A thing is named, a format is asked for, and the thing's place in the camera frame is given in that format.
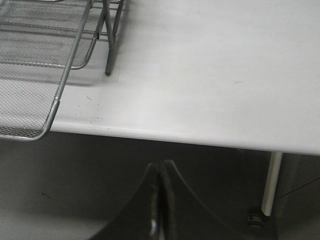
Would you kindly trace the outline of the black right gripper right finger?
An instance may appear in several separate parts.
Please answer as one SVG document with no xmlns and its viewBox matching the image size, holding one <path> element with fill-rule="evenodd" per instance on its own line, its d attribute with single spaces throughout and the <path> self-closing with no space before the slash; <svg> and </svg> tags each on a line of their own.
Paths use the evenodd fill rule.
<svg viewBox="0 0 320 240">
<path fill-rule="evenodd" d="M 172 160 L 161 162 L 161 201 L 166 240 L 248 239 L 204 206 Z"/>
</svg>

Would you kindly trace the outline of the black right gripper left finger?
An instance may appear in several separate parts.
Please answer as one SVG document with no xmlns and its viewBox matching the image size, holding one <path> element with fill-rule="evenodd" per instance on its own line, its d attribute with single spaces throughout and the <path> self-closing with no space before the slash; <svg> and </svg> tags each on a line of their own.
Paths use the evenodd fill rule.
<svg viewBox="0 0 320 240">
<path fill-rule="evenodd" d="M 92 240 L 158 240 L 161 217 L 159 215 L 160 167 L 147 165 L 137 191 L 120 213 Z"/>
</svg>

